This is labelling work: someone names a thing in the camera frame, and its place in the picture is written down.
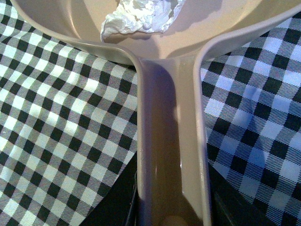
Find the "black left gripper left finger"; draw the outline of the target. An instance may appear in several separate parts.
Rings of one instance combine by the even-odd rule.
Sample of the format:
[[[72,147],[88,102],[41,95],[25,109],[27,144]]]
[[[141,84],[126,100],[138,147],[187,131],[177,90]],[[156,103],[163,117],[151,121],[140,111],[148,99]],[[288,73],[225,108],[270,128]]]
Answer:
[[[90,214],[91,226],[134,226],[137,192],[135,154],[111,190]]]

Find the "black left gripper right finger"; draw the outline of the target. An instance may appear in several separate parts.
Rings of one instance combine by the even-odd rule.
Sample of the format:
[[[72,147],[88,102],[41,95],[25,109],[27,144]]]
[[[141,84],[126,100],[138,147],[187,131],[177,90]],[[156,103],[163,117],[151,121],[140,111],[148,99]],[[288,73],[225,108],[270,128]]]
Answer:
[[[250,204],[209,165],[214,226],[271,226],[273,222]]]

